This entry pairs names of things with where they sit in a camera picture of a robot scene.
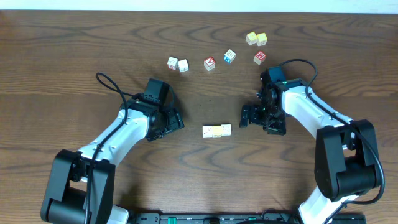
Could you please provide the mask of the white wooden block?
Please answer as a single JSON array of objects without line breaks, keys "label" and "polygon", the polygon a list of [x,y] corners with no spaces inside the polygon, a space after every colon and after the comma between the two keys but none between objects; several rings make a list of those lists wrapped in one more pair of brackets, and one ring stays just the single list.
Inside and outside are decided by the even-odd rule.
[{"label": "white wooden block", "polygon": [[230,124],[222,124],[221,128],[222,128],[222,133],[221,133],[222,136],[230,136],[231,135],[232,130],[231,130]]},{"label": "white wooden block", "polygon": [[203,126],[202,127],[202,136],[203,136],[203,138],[212,138],[213,137],[213,127],[212,126]]}]

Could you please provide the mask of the yellow wooden block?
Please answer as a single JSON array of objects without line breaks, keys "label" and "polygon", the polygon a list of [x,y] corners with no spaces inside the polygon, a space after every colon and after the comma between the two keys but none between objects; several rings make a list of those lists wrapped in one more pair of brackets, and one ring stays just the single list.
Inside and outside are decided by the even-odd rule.
[{"label": "yellow wooden block", "polygon": [[223,135],[223,127],[222,126],[212,126],[212,137],[218,138]]}]

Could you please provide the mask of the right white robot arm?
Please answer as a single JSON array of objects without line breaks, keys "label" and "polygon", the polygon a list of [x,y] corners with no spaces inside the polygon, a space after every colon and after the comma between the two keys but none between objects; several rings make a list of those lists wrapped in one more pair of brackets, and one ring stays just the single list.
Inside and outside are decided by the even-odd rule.
[{"label": "right white robot arm", "polygon": [[264,81],[260,103],[243,105],[240,127],[257,124],[268,134],[285,135],[285,118],[295,118],[315,138],[315,190],[298,208],[301,223],[330,223],[348,204],[378,188],[366,201],[384,193],[385,175],[379,159],[374,126],[355,121],[328,106],[301,79]]}]

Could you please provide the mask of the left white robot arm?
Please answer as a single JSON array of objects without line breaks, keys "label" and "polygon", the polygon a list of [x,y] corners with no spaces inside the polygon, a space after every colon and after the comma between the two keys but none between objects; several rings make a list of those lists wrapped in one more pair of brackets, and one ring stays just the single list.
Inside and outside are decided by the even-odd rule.
[{"label": "left white robot arm", "polygon": [[184,127],[173,105],[143,96],[124,101],[116,119],[91,143],[53,160],[40,211],[49,223],[127,223],[113,203],[117,166],[142,139],[154,141]]}]

